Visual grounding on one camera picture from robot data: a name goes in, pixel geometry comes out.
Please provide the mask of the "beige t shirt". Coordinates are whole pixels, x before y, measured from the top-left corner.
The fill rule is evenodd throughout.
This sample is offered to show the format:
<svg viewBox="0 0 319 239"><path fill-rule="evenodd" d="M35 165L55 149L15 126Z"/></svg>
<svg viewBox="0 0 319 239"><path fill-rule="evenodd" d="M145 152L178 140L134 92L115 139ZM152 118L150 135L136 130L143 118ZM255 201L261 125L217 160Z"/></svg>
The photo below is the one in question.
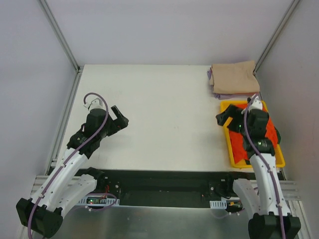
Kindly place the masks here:
<svg viewBox="0 0 319 239"><path fill-rule="evenodd" d="M209 84L215 94L249 94L260 91L254 76L255 61L230 64L212 64Z"/></svg>

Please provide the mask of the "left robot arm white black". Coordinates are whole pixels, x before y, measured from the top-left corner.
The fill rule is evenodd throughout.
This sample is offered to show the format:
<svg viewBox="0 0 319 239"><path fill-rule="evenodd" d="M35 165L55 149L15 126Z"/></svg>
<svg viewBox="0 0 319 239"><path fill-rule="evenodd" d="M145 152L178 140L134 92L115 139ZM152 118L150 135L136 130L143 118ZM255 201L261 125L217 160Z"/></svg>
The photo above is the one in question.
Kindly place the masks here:
<svg viewBox="0 0 319 239"><path fill-rule="evenodd" d="M28 237L36 232L49 239L60 229L64 217L86 195L102 193L106 186L103 171L90 167L72 186L72 178L100 147L101 141L126 128L129 120L116 106L111 110L116 118L108 115L101 107L91 108L80 129L70 137L67 149L54 170L31 195L21 198L16 210L23 226L28 229Z"/></svg>

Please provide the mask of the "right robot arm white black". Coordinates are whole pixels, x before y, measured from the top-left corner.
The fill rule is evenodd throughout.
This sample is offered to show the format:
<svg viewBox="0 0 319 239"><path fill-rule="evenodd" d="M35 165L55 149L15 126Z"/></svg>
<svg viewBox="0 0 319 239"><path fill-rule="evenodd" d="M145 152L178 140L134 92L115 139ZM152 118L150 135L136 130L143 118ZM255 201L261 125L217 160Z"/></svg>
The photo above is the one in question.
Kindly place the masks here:
<svg viewBox="0 0 319 239"><path fill-rule="evenodd" d="M220 104L217 123L225 132L231 165L252 168L257 189L247 179L224 184L225 193L238 196L247 211L251 239L293 239L301 221L293 216L280 186L277 168L285 165L276 130L263 101L251 106L243 101Z"/></svg>

